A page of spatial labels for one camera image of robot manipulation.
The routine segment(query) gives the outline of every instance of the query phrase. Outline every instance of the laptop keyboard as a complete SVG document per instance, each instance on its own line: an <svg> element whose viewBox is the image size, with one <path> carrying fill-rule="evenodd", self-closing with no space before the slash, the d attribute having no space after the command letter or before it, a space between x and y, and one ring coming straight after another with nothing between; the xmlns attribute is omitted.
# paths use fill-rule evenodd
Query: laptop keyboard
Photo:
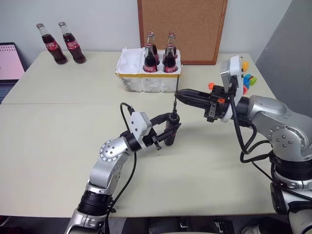
<svg viewBox="0 0 312 234"><path fill-rule="evenodd" d="M2 103L3 99L10 92L13 86L13 84L0 85L0 103Z"/></svg>

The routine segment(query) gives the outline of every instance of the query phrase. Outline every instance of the green block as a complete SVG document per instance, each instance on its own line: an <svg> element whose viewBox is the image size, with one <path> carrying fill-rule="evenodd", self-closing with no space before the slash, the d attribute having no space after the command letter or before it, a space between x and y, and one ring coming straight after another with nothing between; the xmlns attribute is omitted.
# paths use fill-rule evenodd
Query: green block
<svg viewBox="0 0 312 234"><path fill-rule="evenodd" d="M252 78L249 80L249 85L250 85L250 86L253 86L256 82L257 82L257 78L256 78L256 77L252 77Z"/></svg>

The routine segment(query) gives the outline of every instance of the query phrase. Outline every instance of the laptop screen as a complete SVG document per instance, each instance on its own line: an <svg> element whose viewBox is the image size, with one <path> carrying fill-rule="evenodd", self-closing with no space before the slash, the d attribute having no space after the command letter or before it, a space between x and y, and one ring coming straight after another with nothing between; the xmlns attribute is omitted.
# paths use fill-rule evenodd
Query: laptop screen
<svg viewBox="0 0 312 234"><path fill-rule="evenodd" d="M24 73L15 45L13 43L1 43L0 80L17 80Z"/></svg>

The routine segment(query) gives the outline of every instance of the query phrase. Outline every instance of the white cardboard box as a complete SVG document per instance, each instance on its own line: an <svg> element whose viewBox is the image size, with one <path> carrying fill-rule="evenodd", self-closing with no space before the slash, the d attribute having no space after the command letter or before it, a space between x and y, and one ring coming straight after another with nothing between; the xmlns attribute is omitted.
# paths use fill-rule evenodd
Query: white cardboard box
<svg viewBox="0 0 312 234"><path fill-rule="evenodd" d="M126 91L130 92L174 92L177 77L181 75L181 54L176 50L176 72L165 73L162 64L164 50L158 50L159 65L157 72L148 73L143 70L145 48L123 48L117 62L115 74L122 81Z"/></svg>

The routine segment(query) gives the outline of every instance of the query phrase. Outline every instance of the laptop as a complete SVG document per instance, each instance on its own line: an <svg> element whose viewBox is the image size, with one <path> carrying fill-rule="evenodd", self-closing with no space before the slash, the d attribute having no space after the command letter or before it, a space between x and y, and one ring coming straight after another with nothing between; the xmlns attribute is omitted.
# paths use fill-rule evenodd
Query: laptop
<svg viewBox="0 0 312 234"><path fill-rule="evenodd" d="M0 103L24 73L16 45L0 43Z"/></svg>

